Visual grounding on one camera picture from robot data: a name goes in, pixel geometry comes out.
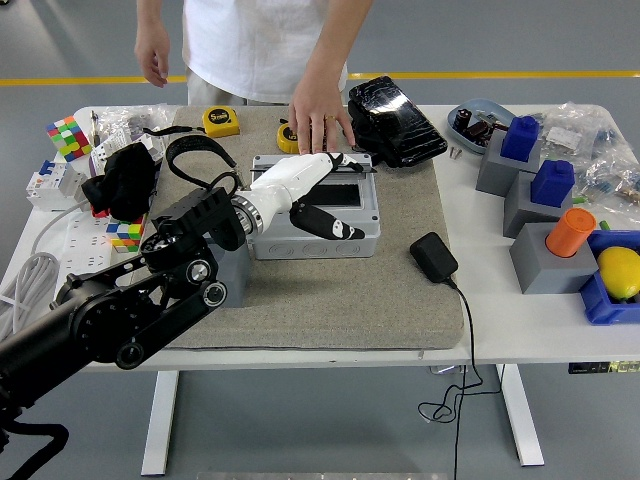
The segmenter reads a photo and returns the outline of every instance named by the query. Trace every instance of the tape measure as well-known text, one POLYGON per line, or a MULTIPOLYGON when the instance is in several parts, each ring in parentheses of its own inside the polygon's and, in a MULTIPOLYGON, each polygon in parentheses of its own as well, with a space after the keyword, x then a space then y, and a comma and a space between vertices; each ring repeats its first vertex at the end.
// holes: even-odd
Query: tape measure
POLYGON ((211 107, 202 115, 204 132, 210 138, 228 137, 240 133, 240 123, 235 110, 225 106, 211 107))
POLYGON ((277 134, 278 147, 284 153, 299 153, 298 136, 291 131, 289 123, 280 125, 277 134))

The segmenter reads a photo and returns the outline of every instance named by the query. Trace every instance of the orange cup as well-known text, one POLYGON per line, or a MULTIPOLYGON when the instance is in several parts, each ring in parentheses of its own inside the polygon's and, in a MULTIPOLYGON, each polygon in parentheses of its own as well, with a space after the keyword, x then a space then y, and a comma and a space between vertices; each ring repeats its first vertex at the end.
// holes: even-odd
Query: orange cup
POLYGON ((545 240, 551 253, 569 258, 576 254, 596 228, 596 217, 583 208, 570 208, 545 240))

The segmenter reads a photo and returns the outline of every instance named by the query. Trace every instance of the white robotic hand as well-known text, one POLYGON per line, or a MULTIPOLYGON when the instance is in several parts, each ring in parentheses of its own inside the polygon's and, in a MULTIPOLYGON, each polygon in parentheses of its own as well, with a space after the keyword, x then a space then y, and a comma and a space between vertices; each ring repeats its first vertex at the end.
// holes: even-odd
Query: white robotic hand
POLYGON ((253 182, 236 192, 232 203, 248 238, 260 235, 278 213, 291 213, 292 223, 329 240, 364 238, 333 215, 299 200, 339 166, 362 168, 342 153, 314 153, 286 157, 253 182))

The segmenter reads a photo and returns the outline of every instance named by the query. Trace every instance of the human arm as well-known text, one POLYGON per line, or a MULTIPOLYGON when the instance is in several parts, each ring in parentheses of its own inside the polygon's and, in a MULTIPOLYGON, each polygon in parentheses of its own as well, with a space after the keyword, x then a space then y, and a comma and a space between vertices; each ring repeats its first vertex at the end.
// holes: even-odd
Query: human arm
POLYGON ((321 152, 325 133, 327 150, 335 152, 338 148, 336 121, 349 144, 355 145, 338 82, 372 3, 373 0, 329 0, 327 19, 289 104, 289 125, 297 133, 302 155, 321 152))
POLYGON ((167 83, 169 35, 162 23, 162 0, 137 0, 138 26, 134 53, 144 78, 156 87, 167 83))

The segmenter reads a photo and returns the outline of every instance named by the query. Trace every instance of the white cable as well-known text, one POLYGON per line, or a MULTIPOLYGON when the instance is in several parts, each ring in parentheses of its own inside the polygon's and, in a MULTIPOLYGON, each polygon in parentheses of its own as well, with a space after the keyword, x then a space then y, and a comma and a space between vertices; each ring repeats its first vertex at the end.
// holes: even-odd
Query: white cable
POLYGON ((84 200, 68 208, 45 225, 33 242, 31 256, 11 283, 0 292, 0 342, 27 325, 32 307, 56 284, 60 264, 50 253, 35 253, 38 242, 54 223, 87 202, 84 200))

